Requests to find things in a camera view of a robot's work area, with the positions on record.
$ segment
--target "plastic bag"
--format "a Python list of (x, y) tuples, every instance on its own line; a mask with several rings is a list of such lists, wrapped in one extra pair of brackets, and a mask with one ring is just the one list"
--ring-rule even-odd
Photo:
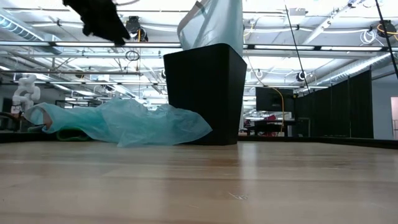
[(242, 0), (202, 0), (177, 28), (182, 49), (228, 44), (243, 55)]
[(119, 147), (180, 144), (200, 139), (211, 131), (198, 113), (170, 105), (149, 111), (136, 100), (114, 98), (96, 108), (69, 110), (41, 103), (24, 116), (31, 123), (44, 124), (43, 110), (52, 120), (50, 128), (43, 128), (45, 133), (65, 128), (80, 129), (92, 139), (116, 142)]

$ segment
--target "white wall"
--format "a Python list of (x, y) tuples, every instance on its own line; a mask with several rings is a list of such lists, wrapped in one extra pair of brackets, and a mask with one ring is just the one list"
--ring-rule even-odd
[[(0, 86), (0, 111), (2, 111), (2, 104), (4, 98), (12, 99), (14, 92), (17, 90), (17, 86)], [(56, 100), (65, 100), (64, 92), (56, 89), (43, 88), (40, 86), (41, 96), (40, 100), (35, 103), (50, 103), (55, 104)]]
[(397, 77), (389, 76), (372, 82), (373, 133), (375, 139), (394, 139), (391, 97), (398, 96)]

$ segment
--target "wooden table surface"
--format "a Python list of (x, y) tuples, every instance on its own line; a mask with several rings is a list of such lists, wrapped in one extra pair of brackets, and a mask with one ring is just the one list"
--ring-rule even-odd
[(0, 144), (0, 223), (398, 223), (398, 151)]

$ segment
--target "black bin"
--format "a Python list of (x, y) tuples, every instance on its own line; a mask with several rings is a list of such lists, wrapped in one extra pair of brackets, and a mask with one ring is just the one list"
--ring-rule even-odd
[(170, 105), (197, 112), (213, 128), (190, 142), (230, 145), (238, 140), (247, 65), (228, 44), (164, 55)]

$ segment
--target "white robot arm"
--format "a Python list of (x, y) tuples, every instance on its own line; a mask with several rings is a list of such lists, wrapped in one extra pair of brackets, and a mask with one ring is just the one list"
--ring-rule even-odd
[(12, 114), (19, 114), (33, 107), (34, 100), (40, 99), (40, 88), (35, 86), (36, 76), (29, 75), (27, 78), (20, 78), (18, 89), (12, 97)]

